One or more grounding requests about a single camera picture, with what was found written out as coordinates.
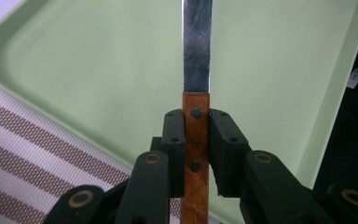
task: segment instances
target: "steel blade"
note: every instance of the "steel blade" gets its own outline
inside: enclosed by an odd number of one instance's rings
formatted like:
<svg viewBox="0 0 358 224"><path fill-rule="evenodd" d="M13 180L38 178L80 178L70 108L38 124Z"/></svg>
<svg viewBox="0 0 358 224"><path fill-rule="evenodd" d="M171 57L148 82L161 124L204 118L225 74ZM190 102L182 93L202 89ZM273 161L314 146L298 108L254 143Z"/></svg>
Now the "steel blade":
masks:
<svg viewBox="0 0 358 224"><path fill-rule="evenodd" d="M183 0L184 92L209 92L212 0Z"/></svg>

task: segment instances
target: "white label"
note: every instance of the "white label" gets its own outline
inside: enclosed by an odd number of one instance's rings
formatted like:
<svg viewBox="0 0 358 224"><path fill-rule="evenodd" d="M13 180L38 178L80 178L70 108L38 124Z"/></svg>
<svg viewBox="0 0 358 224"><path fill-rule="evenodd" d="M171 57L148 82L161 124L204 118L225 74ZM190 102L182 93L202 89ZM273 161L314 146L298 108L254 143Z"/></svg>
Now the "white label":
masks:
<svg viewBox="0 0 358 224"><path fill-rule="evenodd" d="M347 87L354 89L358 83L358 68L355 68L350 75L350 80L348 80Z"/></svg>

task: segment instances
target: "tray rim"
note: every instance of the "tray rim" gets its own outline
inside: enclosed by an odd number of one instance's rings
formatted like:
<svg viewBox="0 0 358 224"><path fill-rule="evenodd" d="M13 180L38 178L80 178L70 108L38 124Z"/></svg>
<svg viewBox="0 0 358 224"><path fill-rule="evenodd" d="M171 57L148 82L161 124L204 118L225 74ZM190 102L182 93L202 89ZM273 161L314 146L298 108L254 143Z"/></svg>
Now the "tray rim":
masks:
<svg viewBox="0 0 358 224"><path fill-rule="evenodd" d="M25 7L25 5L27 5L27 3L30 3L30 2L37 2L37 1L20 0L19 3L16 6L14 6L2 19L0 19L0 28L15 13L17 13L21 8ZM347 43L347 41L349 41L349 39L352 39L352 41L353 41L353 39L355 39L356 44L352 44L351 46L346 46L345 43ZM350 72L351 72L351 67L352 67L352 65L354 63L354 60L355 60L355 57L356 57L357 50L358 50L358 2L357 2L356 9L354 10L353 15L352 15L351 25L348 28L347 35L346 35L346 37L344 39L344 42L343 42L343 48L341 48L341 51L340 51L340 53L339 53L339 55L337 57L336 65L334 66L333 75L331 76L330 81L329 81L329 83L327 85L326 92L328 92L329 90L332 90L332 88L330 88L332 85L338 85L337 83L335 83L336 78L334 78L334 77L337 77L337 73L344 71L346 73L345 74L345 77L346 77L345 80L348 79L348 77L350 75ZM345 55L346 53L351 53L351 58L350 59L348 59L349 56ZM347 64L346 64L346 66L344 68L339 67L339 65L342 65L340 63L340 61L347 61ZM330 105L330 109L327 108L327 111L330 111L330 113L331 113L327 117L329 117L330 120L332 120L332 121L329 122L329 123L323 123L323 120L325 120L325 119L320 118L321 114L326 113L326 111L325 111L326 109L324 110L324 105L328 104L330 98L332 98L332 97L330 97L330 95L326 94L324 96L324 98L323 98L321 108L318 111L317 119L315 120L315 123L314 123L313 127L311 128L310 138L309 138L309 141L307 143L307 148L308 148L310 143L312 143L311 139L317 138L316 137L317 135L321 135L321 133L318 133L320 129L316 128L316 127L323 126L322 127L322 130L323 130L322 133L324 133L324 135L325 135L324 141L312 144L312 145L319 146L319 148L321 148L321 152L322 152L322 153L318 153L319 157L316 158L316 160L317 160L316 166L317 166L318 170L319 170L320 164L322 163L322 159L323 159L323 156L324 156L324 150L325 150L325 148L327 146L330 133L331 133L331 131L333 129L334 120L335 120L335 118L337 116L337 112L338 112L340 102L341 102L342 97L343 97L343 93L344 93L344 91L346 89L346 82L344 83L344 85L342 85L342 82L339 83L338 87L340 87L340 91L334 92L335 96L338 96L338 98L336 98L337 104L335 106ZM38 113L42 114L43 116L47 117L48 119L58 123L60 126L62 126L64 129L68 130L69 132L71 132L71 133L81 137L85 141L93 144L98 149L102 150L104 153L107 153L108 155L114 157L116 160L118 160L121 163L125 164L126 166L132 168L133 164L131 164L129 161L124 160L121 157L117 157L117 155L115 153L111 152L110 150L106 150L106 146L104 146L103 144L100 144L99 142L94 141L93 139L88 137L87 134L84 134L81 131L78 131L77 129L73 128L73 126L68 124L68 122L62 122L58 117L55 117L55 116L49 114L47 111L45 111L40 106L38 106L38 105L34 104L33 102L27 100L25 97L21 96L21 94L18 94L15 91L13 91L11 88L8 88L7 86L5 86L4 83L0 82L0 89L2 91L4 91L4 92L8 93L12 97L16 98L17 100L19 100L23 104L28 105L29 107L31 107L32 109L36 110ZM310 150L305 149L304 152L305 153L302 156L302 161L307 158L307 156L308 156L307 154L309 154L307 152L310 152ZM303 162L300 163L300 166L299 166L299 168L298 168L298 170L297 170L295 175L298 175L299 172L307 172L306 169L304 170L304 166L301 166L302 163ZM315 172L314 170L312 170L312 172L313 172L313 175L312 175L313 178L311 180L309 180L309 181L300 180L300 181L308 182L308 184L306 184L306 186L308 185L307 187L313 186L313 184L314 184L314 182L316 180L318 172ZM210 215L212 215L213 217L221 217L218 213L215 213L215 211L211 211L211 209L210 209Z"/></svg>

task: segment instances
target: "striped fabric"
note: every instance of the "striped fabric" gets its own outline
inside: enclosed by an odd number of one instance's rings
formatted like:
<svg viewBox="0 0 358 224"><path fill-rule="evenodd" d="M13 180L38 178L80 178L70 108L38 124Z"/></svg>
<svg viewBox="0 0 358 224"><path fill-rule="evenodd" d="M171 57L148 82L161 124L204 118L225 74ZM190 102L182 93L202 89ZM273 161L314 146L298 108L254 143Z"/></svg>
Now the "striped fabric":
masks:
<svg viewBox="0 0 358 224"><path fill-rule="evenodd" d="M0 18L19 0L0 0ZM131 169L0 91L0 223L42 223L79 185L108 190ZM171 202L179 223L179 201Z"/></svg>

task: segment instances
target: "metal rivet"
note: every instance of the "metal rivet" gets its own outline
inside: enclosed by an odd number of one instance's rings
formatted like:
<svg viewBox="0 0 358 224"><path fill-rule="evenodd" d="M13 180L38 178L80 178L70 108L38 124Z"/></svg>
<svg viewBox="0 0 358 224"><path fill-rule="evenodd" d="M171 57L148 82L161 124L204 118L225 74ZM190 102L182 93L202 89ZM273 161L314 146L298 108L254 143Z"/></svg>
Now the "metal rivet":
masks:
<svg viewBox="0 0 358 224"><path fill-rule="evenodd" d="M202 117L202 110L195 107L190 111L190 116L193 119L200 119Z"/></svg>
<svg viewBox="0 0 358 224"><path fill-rule="evenodd" d="M201 171L202 166L201 166L200 162L199 161L192 161L191 164L190 164L190 170L193 173L198 173L199 171Z"/></svg>
<svg viewBox="0 0 358 224"><path fill-rule="evenodd" d="M257 153L255 154L255 159L259 162L263 162L263 163L270 163L272 162L272 158L264 153Z"/></svg>
<svg viewBox="0 0 358 224"><path fill-rule="evenodd" d="M354 189L344 189L341 191L341 196L347 200L349 203L352 203L358 206L358 191Z"/></svg>
<svg viewBox="0 0 358 224"><path fill-rule="evenodd" d="M157 163L161 160L159 154L149 154L145 157L145 161L149 164Z"/></svg>
<svg viewBox="0 0 358 224"><path fill-rule="evenodd" d="M83 207L90 203L94 198L94 193L91 190L81 190L78 193L72 195L69 199L69 206L78 208Z"/></svg>

